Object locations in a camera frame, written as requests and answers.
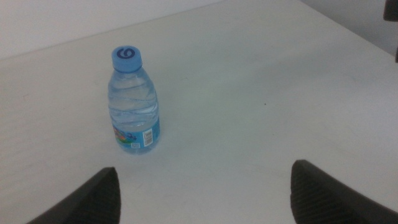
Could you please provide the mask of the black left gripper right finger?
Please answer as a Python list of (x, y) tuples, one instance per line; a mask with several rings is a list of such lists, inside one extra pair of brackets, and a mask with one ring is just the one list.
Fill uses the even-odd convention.
[(306, 160), (294, 162), (290, 207), (296, 223), (397, 224), (397, 212), (360, 194)]

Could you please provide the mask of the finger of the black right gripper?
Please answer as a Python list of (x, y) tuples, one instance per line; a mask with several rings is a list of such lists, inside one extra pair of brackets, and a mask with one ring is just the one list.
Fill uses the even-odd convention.
[(386, 0), (383, 19), (389, 22), (398, 21), (398, 0)]

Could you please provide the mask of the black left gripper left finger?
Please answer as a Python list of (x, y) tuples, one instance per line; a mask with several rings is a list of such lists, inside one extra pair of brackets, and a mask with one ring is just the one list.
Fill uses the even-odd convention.
[(121, 218), (118, 173), (105, 167), (59, 203), (31, 220), (31, 223), (110, 223)]

